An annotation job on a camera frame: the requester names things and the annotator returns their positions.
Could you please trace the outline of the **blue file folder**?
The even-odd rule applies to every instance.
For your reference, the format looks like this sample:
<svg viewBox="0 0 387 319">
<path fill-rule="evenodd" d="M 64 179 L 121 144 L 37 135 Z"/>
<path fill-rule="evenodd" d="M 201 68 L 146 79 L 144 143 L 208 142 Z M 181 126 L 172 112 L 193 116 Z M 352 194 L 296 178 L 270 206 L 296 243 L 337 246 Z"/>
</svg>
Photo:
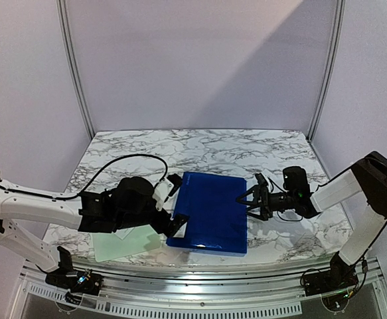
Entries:
<svg viewBox="0 0 387 319">
<path fill-rule="evenodd" d="M 236 202 L 246 192 L 242 177 L 186 171 L 179 189 L 174 217 L 186 215 L 182 237 L 166 240 L 170 247 L 212 251 L 220 255 L 247 253 L 246 206 Z"/>
</svg>

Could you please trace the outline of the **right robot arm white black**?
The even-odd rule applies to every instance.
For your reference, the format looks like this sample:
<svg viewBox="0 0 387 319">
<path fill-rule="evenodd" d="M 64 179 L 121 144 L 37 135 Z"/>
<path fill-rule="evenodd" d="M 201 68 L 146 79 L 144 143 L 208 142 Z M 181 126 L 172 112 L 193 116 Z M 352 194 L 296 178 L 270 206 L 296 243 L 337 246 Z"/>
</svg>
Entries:
<svg viewBox="0 0 387 319">
<path fill-rule="evenodd" d="M 346 266 L 355 265 L 387 226 L 387 158 L 372 151 L 316 190 L 311 190 L 307 173 L 300 166 L 287 167 L 282 175 L 283 187 L 272 193 L 269 191 L 271 179 L 256 174 L 257 183 L 239 195 L 236 202 L 247 206 L 248 211 L 258 209 L 255 217 L 265 221 L 273 213 L 287 210 L 311 219 L 357 195 L 364 199 L 352 234 L 332 259 L 336 266 L 324 276 L 327 288 L 337 290 L 349 280 Z"/>
</svg>

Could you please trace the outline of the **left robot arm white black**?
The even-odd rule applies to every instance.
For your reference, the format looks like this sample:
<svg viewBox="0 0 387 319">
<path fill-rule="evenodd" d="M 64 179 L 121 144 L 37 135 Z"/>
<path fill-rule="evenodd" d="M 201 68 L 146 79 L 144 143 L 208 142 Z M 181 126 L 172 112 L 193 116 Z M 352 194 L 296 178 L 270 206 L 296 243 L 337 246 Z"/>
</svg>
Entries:
<svg viewBox="0 0 387 319">
<path fill-rule="evenodd" d="M 117 187 L 101 193 L 80 191 L 66 195 L 41 193 L 0 178 L 0 245 L 52 273 L 64 288 L 80 281 L 71 254 L 52 246 L 17 224 L 18 220 L 61 225 L 81 233 L 115 233 L 150 225 L 171 238 L 189 220 L 171 215 L 163 205 L 180 188 L 181 178 L 170 175 L 152 185 L 142 177 L 125 177 Z"/>
</svg>

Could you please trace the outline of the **printed white paper sheet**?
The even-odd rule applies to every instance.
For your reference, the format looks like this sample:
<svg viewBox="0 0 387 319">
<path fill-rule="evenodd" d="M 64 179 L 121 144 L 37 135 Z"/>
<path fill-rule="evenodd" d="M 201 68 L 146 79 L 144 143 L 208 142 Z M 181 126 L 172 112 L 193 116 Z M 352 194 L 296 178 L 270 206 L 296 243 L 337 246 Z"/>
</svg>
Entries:
<svg viewBox="0 0 387 319">
<path fill-rule="evenodd" d="M 133 231 L 133 228 L 120 229 L 120 230 L 117 230 L 117 231 L 114 233 L 114 235 L 117 236 L 119 239 L 123 240 L 123 239 L 125 239 L 132 231 Z"/>
</svg>

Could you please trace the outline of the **green translucent clipboard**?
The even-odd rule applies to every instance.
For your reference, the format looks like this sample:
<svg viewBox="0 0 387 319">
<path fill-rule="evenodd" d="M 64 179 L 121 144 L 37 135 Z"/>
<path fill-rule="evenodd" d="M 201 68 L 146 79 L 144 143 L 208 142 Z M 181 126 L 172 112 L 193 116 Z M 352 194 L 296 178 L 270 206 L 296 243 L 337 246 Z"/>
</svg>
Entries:
<svg viewBox="0 0 387 319">
<path fill-rule="evenodd" d="M 95 260 L 99 263 L 113 261 L 161 247 L 160 235 L 149 225 L 132 228 L 123 240 L 114 233 L 92 233 Z"/>
</svg>

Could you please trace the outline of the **aluminium front rail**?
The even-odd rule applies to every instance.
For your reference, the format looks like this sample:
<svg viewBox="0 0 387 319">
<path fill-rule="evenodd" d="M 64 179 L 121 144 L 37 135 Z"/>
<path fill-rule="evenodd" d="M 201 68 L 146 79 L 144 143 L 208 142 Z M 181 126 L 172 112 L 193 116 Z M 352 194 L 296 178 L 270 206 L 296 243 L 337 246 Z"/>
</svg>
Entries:
<svg viewBox="0 0 387 319">
<path fill-rule="evenodd" d="M 12 318 L 387 318 L 387 288 L 376 259 L 359 274 L 360 291 L 346 305 L 309 296 L 305 274 L 326 260 L 204 268 L 92 265 L 103 275 L 97 296 L 68 304 L 31 263 L 23 266 Z"/>
</svg>

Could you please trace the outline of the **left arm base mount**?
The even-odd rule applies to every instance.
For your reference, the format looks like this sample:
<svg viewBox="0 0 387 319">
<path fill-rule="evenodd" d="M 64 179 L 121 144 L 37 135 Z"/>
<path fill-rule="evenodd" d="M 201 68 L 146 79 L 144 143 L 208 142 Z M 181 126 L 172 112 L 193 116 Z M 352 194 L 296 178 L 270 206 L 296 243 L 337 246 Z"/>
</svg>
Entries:
<svg viewBox="0 0 387 319">
<path fill-rule="evenodd" d="M 85 294 L 98 296 L 104 277 L 94 273 L 92 269 L 83 271 L 74 269 L 70 252 L 61 246 L 57 246 L 57 251 L 60 258 L 58 268 L 46 273 L 45 282 L 65 289 L 64 301 L 73 305 L 80 305 Z"/>
</svg>

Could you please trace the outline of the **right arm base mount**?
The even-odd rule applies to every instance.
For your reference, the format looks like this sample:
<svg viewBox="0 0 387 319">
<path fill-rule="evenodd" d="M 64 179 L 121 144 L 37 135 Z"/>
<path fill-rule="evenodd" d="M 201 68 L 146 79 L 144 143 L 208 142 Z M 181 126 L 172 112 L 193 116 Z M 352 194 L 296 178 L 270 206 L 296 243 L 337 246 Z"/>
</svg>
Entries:
<svg viewBox="0 0 387 319">
<path fill-rule="evenodd" d="M 320 295 L 323 306 L 330 312 L 341 312 L 348 306 L 349 300 L 356 296 L 366 281 L 367 260 L 362 257 L 363 278 L 356 272 L 356 264 L 343 266 L 340 262 L 331 263 L 329 270 L 307 269 L 300 277 L 299 283 L 306 296 Z"/>
</svg>

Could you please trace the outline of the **left aluminium corner post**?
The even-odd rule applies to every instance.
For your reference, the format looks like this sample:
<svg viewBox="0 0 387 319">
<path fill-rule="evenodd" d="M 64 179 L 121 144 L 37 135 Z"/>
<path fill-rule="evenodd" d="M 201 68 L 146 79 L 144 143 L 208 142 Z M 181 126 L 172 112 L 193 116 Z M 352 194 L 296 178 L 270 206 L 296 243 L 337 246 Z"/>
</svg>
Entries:
<svg viewBox="0 0 387 319">
<path fill-rule="evenodd" d="M 82 81 L 80 77 L 80 71 L 76 59 L 76 53 L 74 43 L 72 40 L 72 32 L 70 28 L 68 2 L 64 0 L 56 1 L 58 18 L 60 21 L 60 30 L 62 33 L 62 41 L 64 45 L 66 60 L 68 63 L 68 69 L 74 88 L 74 93 L 80 110 L 80 115 L 84 123 L 87 135 L 90 140 L 96 135 L 93 120 L 90 114 L 90 110 L 82 87 Z"/>
</svg>

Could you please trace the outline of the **aluminium corner post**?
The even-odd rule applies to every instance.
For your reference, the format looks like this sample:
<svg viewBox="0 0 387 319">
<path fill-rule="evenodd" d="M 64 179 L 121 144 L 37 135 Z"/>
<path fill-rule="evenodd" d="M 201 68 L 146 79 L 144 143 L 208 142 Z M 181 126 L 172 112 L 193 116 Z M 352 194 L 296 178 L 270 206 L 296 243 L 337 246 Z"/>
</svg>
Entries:
<svg viewBox="0 0 387 319">
<path fill-rule="evenodd" d="M 68 63 L 68 69 L 74 88 L 74 93 L 80 110 L 80 115 L 84 123 L 87 135 L 90 140 L 96 135 L 93 120 L 90 114 L 90 110 L 82 87 L 82 81 L 80 77 L 80 71 L 76 59 L 76 53 L 74 43 L 72 40 L 72 32 L 70 28 L 68 2 L 64 0 L 56 1 L 58 18 L 60 21 L 60 30 L 62 33 L 62 41 L 64 45 L 66 60 Z"/>
<path fill-rule="evenodd" d="M 327 57 L 325 61 L 323 79 L 317 95 L 315 109 L 311 117 L 310 125 L 306 134 L 306 138 L 309 141 L 309 143 L 311 143 L 314 137 L 316 136 L 320 118 L 323 113 L 325 100 L 329 92 L 329 86 L 330 86 L 331 77 L 335 67 L 335 61 L 336 61 L 337 51 L 339 48 L 339 42 L 341 37 L 345 3 L 346 1 L 344 0 L 336 1 L 335 13 L 334 13 L 333 23 L 331 27 L 331 34 L 329 37 L 329 46 L 327 50 Z"/>
</svg>

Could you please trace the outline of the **right aluminium corner post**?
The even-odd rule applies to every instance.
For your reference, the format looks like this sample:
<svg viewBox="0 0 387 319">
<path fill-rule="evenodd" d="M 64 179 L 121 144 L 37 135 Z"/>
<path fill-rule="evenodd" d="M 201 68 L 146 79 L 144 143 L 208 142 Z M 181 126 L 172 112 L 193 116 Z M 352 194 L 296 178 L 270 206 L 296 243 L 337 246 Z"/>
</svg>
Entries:
<svg viewBox="0 0 387 319">
<path fill-rule="evenodd" d="M 346 1 L 344 0 L 336 1 L 335 13 L 334 13 L 333 23 L 331 27 L 331 34 L 329 37 L 329 46 L 327 50 L 327 57 L 325 61 L 323 79 L 317 95 L 315 109 L 311 117 L 310 125 L 306 134 L 306 138 L 309 141 L 309 143 L 311 143 L 314 137 L 316 136 L 320 118 L 323 113 L 325 100 L 329 92 L 329 86 L 330 86 L 331 77 L 335 67 L 335 61 L 336 61 L 337 51 L 339 48 L 339 42 L 341 37 L 345 3 Z"/>
</svg>

